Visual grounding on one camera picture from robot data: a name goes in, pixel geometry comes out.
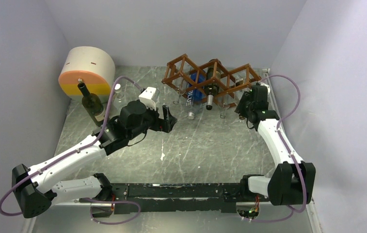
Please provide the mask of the green wine bottle brown label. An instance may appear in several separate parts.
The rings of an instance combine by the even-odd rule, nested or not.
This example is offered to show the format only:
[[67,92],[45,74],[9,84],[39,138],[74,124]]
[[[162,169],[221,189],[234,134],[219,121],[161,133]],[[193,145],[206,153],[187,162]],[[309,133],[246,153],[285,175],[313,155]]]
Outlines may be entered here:
[[[221,70],[217,67],[216,73],[214,73],[214,65],[210,65],[207,68],[206,72],[206,80],[211,80],[212,77],[216,77],[218,80],[221,79]],[[206,101],[206,109],[208,111],[212,110],[213,106],[213,99],[219,92],[219,85],[216,83],[210,83],[203,87],[203,90],[205,91],[207,95],[207,101]]]

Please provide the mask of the dark bottle cream label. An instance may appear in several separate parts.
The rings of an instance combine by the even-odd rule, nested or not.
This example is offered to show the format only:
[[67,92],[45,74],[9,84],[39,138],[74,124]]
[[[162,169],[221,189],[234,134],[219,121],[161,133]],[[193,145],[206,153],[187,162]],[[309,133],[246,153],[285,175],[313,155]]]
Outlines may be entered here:
[[82,93],[83,97],[81,103],[96,126],[100,127],[105,118],[105,107],[103,106],[100,98],[91,93],[86,84],[83,82],[78,83],[78,89]]

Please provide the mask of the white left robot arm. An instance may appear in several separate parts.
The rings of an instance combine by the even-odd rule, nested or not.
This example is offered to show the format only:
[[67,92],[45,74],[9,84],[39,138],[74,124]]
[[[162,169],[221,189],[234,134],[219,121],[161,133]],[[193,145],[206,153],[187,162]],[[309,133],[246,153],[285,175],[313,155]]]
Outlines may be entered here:
[[102,173],[66,182],[63,178],[128,146],[130,140],[149,130],[169,133],[177,118],[171,115],[167,105],[163,105],[162,110],[163,118],[160,118],[156,109],[150,109],[139,100],[131,101],[118,116],[66,152],[35,166],[16,166],[12,171],[13,193],[24,218],[38,216],[49,207],[68,200],[113,200],[112,185]]

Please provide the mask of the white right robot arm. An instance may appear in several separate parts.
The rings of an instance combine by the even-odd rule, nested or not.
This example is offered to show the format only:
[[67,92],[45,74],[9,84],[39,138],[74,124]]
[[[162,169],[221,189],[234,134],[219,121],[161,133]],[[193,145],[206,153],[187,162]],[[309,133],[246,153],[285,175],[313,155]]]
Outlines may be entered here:
[[306,205],[312,198],[316,168],[313,163],[305,162],[289,142],[277,112],[269,109],[268,93],[266,86],[253,85],[243,93],[235,112],[252,123],[252,128],[263,138],[276,168],[270,178],[245,175],[239,195],[251,201],[260,194],[274,206]]

